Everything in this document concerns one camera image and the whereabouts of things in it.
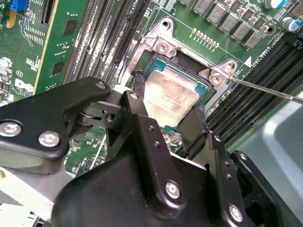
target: screwdriver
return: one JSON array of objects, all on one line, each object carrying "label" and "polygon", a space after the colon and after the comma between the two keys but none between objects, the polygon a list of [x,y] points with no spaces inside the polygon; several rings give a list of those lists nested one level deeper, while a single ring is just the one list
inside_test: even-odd
[{"label": "screwdriver", "polygon": [[298,98],[298,97],[295,97],[295,96],[292,96],[292,95],[289,95],[289,94],[285,94],[283,92],[275,91],[275,90],[272,90],[272,89],[269,89],[269,88],[266,88],[266,87],[262,87],[260,85],[252,84],[252,83],[249,83],[249,82],[237,79],[237,78],[233,78],[233,77],[229,77],[229,80],[231,80],[233,82],[236,82],[238,84],[242,84],[242,85],[245,85],[245,86],[260,90],[260,91],[264,91],[264,92],[267,92],[267,93],[272,94],[274,96],[278,96],[280,98],[288,99],[290,101],[293,101],[293,102],[296,102],[296,103],[299,103],[299,104],[303,105],[303,99],[302,98]]}]

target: silver screw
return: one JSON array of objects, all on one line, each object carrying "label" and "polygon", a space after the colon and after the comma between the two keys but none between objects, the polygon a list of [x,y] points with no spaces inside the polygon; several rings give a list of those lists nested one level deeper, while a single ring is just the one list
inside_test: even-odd
[{"label": "silver screw", "polygon": [[102,83],[102,82],[98,82],[98,83],[96,84],[96,86],[97,86],[98,88],[100,88],[100,89],[105,89],[105,88],[106,88],[105,84]]},{"label": "silver screw", "polygon": [[21,133],[22,128],[15,122],[4,122],[0,124],[0,135],[14,137]]},{"label": "silver screw", "polygon": [[130,94],[130,96],[134,99],[139,99],[139,96],[133,92]]},{"label": "silver screw", "polygon": [[222,83],[222,76],[220,74],[214,74],[209,77],[209,81],[212,85],[220,85]]},{"label": "silver screw", "polygon": [[173,183],[171,181],[168,181],[165,184],[165,190],[166,190],[167,194],[173,199],[177,199],[180,197],[180,189],[178,188],[178,186],[175,183]]},{"label": "silver screw", "polygon": [[240,157],[243,159],[243,160],[247,160],[246,156],[244,154],[240,154]]},{"label": "silver screw", "polygon": [[219,136],[215,135],[214,138],[216,139],[216,141],[222,142],[222,139]]},{"label": "silver screw", "polygon": [[165,55],[169,52],[169,44],[164,41],[159,42],[156,47],[156,50],[158,53]]},{"label": "silver screw", "polygon": [[38,140],[41,145],[48,148],[56,147],[60,143],[59,135],[53,131],[43,132]]},{"label": "silver screw", "polygon": [[228,210],[232,216],[232,218],[237,221],[237,222],[242,222],[243,221],[243,216],[239,209],[234,206],[234,205],[229,205]]}]

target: blue connector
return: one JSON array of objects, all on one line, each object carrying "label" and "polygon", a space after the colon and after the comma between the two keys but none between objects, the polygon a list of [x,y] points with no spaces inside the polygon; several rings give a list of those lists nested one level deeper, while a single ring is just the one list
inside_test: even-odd
[{"label": "blue connector", "polygon": [[16,12],[26,11],[28,7],[29,0],[13,0],[11,8]]}]

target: capacitor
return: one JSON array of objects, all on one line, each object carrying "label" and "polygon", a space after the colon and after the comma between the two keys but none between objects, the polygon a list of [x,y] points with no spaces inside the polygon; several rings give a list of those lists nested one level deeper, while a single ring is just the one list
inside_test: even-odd
[{"label": "capacitor", "polygon": [[268,9],[279,9],[285,2],[286,0],[264,0],[264,5]]},{"label": "capacitor", "polygon": [[286,17],[282,20],[281,26],[289,32],[296,32],[300,28],[301,23],[291,17]]}]

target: motherboard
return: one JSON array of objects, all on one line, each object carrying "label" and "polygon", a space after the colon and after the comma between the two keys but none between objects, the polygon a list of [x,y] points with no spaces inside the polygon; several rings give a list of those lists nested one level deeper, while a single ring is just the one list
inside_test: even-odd
[{"label": "motherboard", "polygon": [[[302,20],[300,0],[0,0],[0,105],[85,77],[132,89],[143,75],[171,152],[187,157],[178,125],[201,105],[229,147],[281,99],[227,78],[301,89],[302,56],[286,43]],[[66,170],[83,174],[106,152],[106,131],[94,127],[71,140]]]}]

